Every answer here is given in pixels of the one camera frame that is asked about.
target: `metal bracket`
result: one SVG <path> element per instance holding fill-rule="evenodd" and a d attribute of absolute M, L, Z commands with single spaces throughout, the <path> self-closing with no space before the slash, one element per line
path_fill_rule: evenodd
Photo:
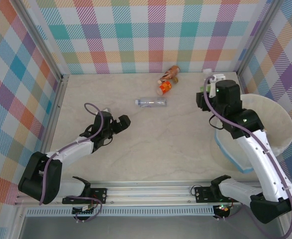
<path fill-rule="evenodd" d="M 107 198 L 107 188 L 91 188 L 91 191 L 89 192 L 89 195 L 91 195 L 93 198 L 96 198 L 100 200 L 103 204 L 106 203 Z M 74 199 L 74 198 L 63 198 L 62 204 L 91 204 L 91 200 L 83 200 L 83 199 Z"/>
<path fill-rule="evenodd" d="M 68 82 L 69 78 L 70 78 L 70 75 L 66 75 L 66 74 L 64 74 L 64 75 L 62 76 L 62 82 Z"/>
<path fill-rule="evenodd" d="M 220 201 L 214 198 L 210 187 L 195 187 L 196 203 L 232 203 L 231 198 L 223 197 Z"/>

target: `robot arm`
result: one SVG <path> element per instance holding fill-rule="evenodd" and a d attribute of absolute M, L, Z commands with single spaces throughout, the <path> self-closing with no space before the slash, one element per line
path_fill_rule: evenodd
<path fill-rule="evenodd" d="M 101 131 L 88 141 L 83 141 L 95 134 L 101 125 L 101 117 L 98 113 L 94 124 L 91 124 L 74 141 L 74 145 L 66 148 L 61 153 L 52 151 L 48 153 L 35 152 L 24 170 L 23 176 L 19 182 L 19 191 L 40 201 L 43 187 L 43 172 L 48 159 L 54 155 L 49 163 L 46 173 L 46 193 L 43 200 L 44 204 L 52 202 L 56 197 L 82 196 L 87 197 L 90 192 L 90 183 L 73 177 L 70 180 L 62 180 L 61 174 L 69 165 L 76 162 L 85 155 L 94 153 L 100 147 L 104 146 L 104 141 L 111 139 L 114 134 L 118 134 L 130 126 L 130 119 L 126 115 L 120 116 L 119 122 L 114 120 L 109 110 L 101 111 L 103 116 L 103 126 Z"/>
<path fill-rule="evenodd" d="M 275 158 L 258 115 L 253 110 L 242 108 L 239 86 L 234 81 L 216 81 L 215 78 L 212 76 L 210 80 L 211 83 L 216 82 L 214 83 L 215 88 L 211 87 L 215 92 L 211 93 L 213 97 L 208 97 L 213 109 L 225 119 L 250 130 L 262 144 L 268 146 L 268 151 L 264 152 L 260 144 L 246 132 L 222 121 L 224 129 L 230 132 L 232 138 L 247 152 L 259 178 L 261 188 L 250 187 L 224 175 L 211 182 L 211 190 L 216 199 L 221 196 L 233 198 L 250 207 L 259 221 L 268 223 L 291 210 L 286 189 L 290 191 L 292 196 L 292 183 Z M 204 100 L 203 92 L 197 93 L 196 101 L 198 107 L 203 111 L 210 111 Z M 283 175 L 288 188 L 285 188 L 280 180 L 269 154 Z"/>

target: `cable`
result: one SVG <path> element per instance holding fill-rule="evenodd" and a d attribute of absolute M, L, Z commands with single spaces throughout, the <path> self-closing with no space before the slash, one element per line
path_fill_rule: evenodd
<path fill-rule="evenodd" d="M 235 215 L 238 215 L 242 211 L 242 208 L 243 208 L 243 204 L 241 204 L 241 207 L 235 213 L 233 213 L 232 215 L 228 216 L 227 219 L 231 218 L 231 217 L 233 217 Z"/>
<path fill-rule="evenodd" d="M 73 143 L 70 143 L 66 146 L 64 146 L 63 148 L 61 148 L 60 150 L 58 150 L 57 152 L 53 153 L 53 155 L 48 159 L 48 161 L 46 162 L 45 164 L 45 167 L 44 167 L 44 173 L 43 173 L 43 186 L 42 186 L 42 195 L 41 195 L 41 199 L 40 199 L 40 203 L 39 205 L 42 205 L 43 201 L 44 201 L 44 198 L 45 198 L 45 192 L 46 192 L 46 177 L 47 177 L 47 169 L 48 169 L 48 165 L 50 164 L 50 162 L 53 160 L 53 158 L 58 154 L 58 153 L 61 153 L 63 152 L 65 149 L 75 145 L 75 144 L 79 144 L 79 143 L 83 143 L 83 142 L 86 142 L 86 141 L 89 141 L 91 140 L 92 138 L 94 138 L 96 135 L 98 135 L 100 133 L 100 131 L 102 130 L 102 127 L 103 127 L 103 124 L 104 124 L 104 118 L 102 116 L 102 113 L 101 111 L 95 106 L 93 105 L 92 103 L 85 103 L 84 104 L 84 108 L 92 115 L 96 115 L 94 113 L 92 113 L 91 111 L 89 111 L 86 107 L 86 105 L 89 105 L 89 106 L 93 106 L 99 113 L 100 115 L 100 118 L 101 118 L 101 123 L 100 123 L 100 127 L 99 129 L 97 130 L 96 133 L 94 133 L 92 136 L 88 137 L 88 138 L 85 138 L 83 140 L 80 140 L 78 142 L 73 142 Z"/>
<path fill-rule="evenodd" d="M 210 78 L 211 78 L 211 77 L 207 77 L 206 80 L 204 81 L 204 86 L 203 86 L 203 96 L 204 96 L 204 100 L 205 100 L 207 106 L 209 107 L 209 109 L 211 110 L 211 112 L 212 112 L 213 114 L 215 114 L 215 116 L 218 117 L 221 121 L 223 121 L 223 122 L 225 122 L 225 123 L 228 123 L 228 124 L 230 124 L 230 125 L 232 125 L 232 126 L 234 126 L 234 127 L 239 128 L 240 130 L 242 130 L 242 131 L 248 133 L 251 137 L 253 137 L 253 138 L 258 142 L 258 144 L 262 147 L 262 149 L 264 150 L 264 152 L 267 152 L 268 149 L 266 148 L 266 146 L 265 146 L 265 145 L 260 141 L 260 139 L 257 138 L 256 135 L 254 135 L 250 130 L 248 130 L 247 128 L 245 128 L 245 127 L 243 127 L 243 126 L 241 126 L 241 125 L 239 125 L 239 124 L 236 124 L 236 123 L 234 123 L 234 122 L 232 122 L 232 121 L 230 121 L 230 120 L 224 118 L 224 117 L 221 116 L 218 112 L 215 111 L 215 109 L 214 109 L 214 108 L 212 107 L 212 105 L 210 104 L 209 99 L 208 99 L 208 97 L 207 97 L 207 93 L 206 93 L 206 86 L 207 86 L 208 81 L 210 80 Z M 277 164 L 275 163 L 275 160 L 273 159 L 272 155 L 271 155 L 270 153 L 268 153 L 267 155 L 268 155 L 268 157 L 269 157 L 269 159 L 270 159 L 270 161 L 271 161 L 273 167 L 275 168 L 275 170 L 276 170 L 276 172 L 277 172 L 277 174 L 278 174 L 278 176 L 279 176 L 279 178 L 280 178 L 280 180 L 281 180 L 281 182 L 282 182 L 284 188 L 286 189 L 286 194 L 287 194 L 287 196 L 289 197 L 289 201 L 290 201 L 290 203 L 291 203 L 291 209 L 292 209 L 292 195 L 291 195 L 291 192 L 290 192 L 290 190 L 289 190 L 289 188 L 288 188 L 288 185 L 287 185 L 287 183 L 286 183 L 286 181 L 285 181 L 285 178 L 284 178 L 284 176 L 282 175 L 282 173 L 281 173 L 279 167 L 278 167 Z M 260 230 L 265 236 L 274 239 L 274 237 L 273 237 L 272 235 L 268 234 L 268 233 L 265 232 L 263 229 L 259 228 L 259 230 Z M 292 220 L 291 220 L 290 228 L 288 229 L 288 231 L 286 232 L 286 234 L 285 234 L 284 236 L 282 236 L 282 237 L 275 238 L 275 239 L 287 239 L 287 238 L 291 235 L 291 233 L 292 233 Z"/>
<path fill-rule="evenodd" d="M 113 137 L 110 138 L 110 141 L 107 144 L 104 144 L 101 147 L 106 146 L 106 145 L 109 145 L 112 142 L 112 139 L 113 139 Z"/>
<path fill-rule="evenodd" d="M 222 128 L 218 128 L 218 127 L 214 126 L 213 124 L 211 124 L 211 120 L 212 120 L 214 117 L 215 117 L 215 115 L 212 115 L 212 116 L 211 116 L 211 118 L 209 119 L 209 124 L 210 124 L 213 128 L 215 128 L 215 129 L 218 129 L 218 130 L 224 129 L 224 127 L 222 127 Z"/>
<path fill-rule="evenodd" d="M 92 201 L 95 201 L 95 202 L 97 202 L 97 203 L 100 204 L 100 209 L 98 210 L 98 212 L 97 212 L 95 215 L 90 216 L 90 217 L 89 217 L 87 220 L 85 220 L 85 221 L 78 219 L 77 215 L 78 215 L 79 213 L 76 213 L 76 214 L 75 214 L 75 219 L 77 220 L 77 221 L 76 221 L 77 223 L 78 223 L 78 222 L 82 222 L 82 223 L 84 223 L 84 222 L 89 222 L 89 221 L 93 220 L 94 218 L 97 217 L 97 215 L 98 215 L 98 214 L 101 212 L 101 210 L 102 210 L 102 203 L 101 203 L 101 201 L 100 201 L 99 199 L 97 199 L 97 198 L 76 197 L 76 196 L 68 196 L 68 198 L 92 200 Z"/>
<path fill-rule="evenodd" d="M 98 203 L 96 203 L 96 206 L 94 207 L 94 202 L 93 202 L 93 200 L 92 200 L 92 207 L 93 207 L 93 208 L 96 208 L 97 206 L 98 206 Z"/>
<path fill-rule="evenodd" d="M 195 186 L 200 186 L 200 187 L 202 187 L 202 186 L 199 185 L 199 184 L 195 184 L 195 185 L 192 186 L 192 188 L 190 189 L 190 193 L 191 193 L 191 195 L 194 196 L 194 197 L 195 197 L 195 194 L 192 193 L 192 189 L 193 189 Z"/>
<path fill-rule="evenodd" d="M 261 232 L 263 232 L 263 229 L 260 227 L 259 222 L 255 218 L 255 216 L 253 214 L 251 214 L 250 211 L 247 210 L 245 207 L 243 208 L 243 210 L 245 210 L 247 212 L 247 214 L 249 215 L 249 217 L 252 219 L 252 221 L 254 222 L 255 226 L 257 227 L 257 229 L 260 230 Z"/>

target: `large white bowl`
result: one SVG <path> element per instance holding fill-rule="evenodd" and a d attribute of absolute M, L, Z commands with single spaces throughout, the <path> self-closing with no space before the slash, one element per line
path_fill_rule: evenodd
<path fill-rule="evenodd" d="M 267 138 L 275 156 L 283 153 L 292 142 L 292 119 L 289 114 L 278 103 L 264 96 L 245 94 L 241 95 L 243 108 L 254 110 L 261 119 L 266 130 Z M 232 139 L 226 130 L 215 132 L 215 141 L 222 153 L 242 173 L 253 171 L 246 153 L 239 144 Z"/>

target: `label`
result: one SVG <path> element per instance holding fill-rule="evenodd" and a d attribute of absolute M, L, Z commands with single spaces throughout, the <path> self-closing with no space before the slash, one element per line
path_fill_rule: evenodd
<path fill-rule="evenodd" d="M 162 93 L 165 94 L 166 92 L 168 92 L 171 89 L 172 85 L 169 81 L 165 81 L 164 83 L 162 83 L 159 88 L 162 90 Z"/>

